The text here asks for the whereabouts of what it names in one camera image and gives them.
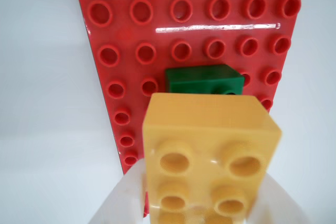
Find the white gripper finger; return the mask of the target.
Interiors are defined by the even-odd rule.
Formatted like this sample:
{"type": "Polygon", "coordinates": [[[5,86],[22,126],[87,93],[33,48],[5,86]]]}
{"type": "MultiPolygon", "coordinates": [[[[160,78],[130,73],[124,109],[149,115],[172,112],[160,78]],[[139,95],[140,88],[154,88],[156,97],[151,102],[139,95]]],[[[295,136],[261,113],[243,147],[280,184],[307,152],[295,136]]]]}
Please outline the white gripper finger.
{"type": "Polygon", "coordinates": [[[249,223],[307,224],[311,221],[290,195],[266,174],[250,210],[249,223]]]}
{"type": "Polygon", "coordinates": [[[138,160],[116,184],[90,223],[143,223],[146,193],[145,160],[138,160]]]}

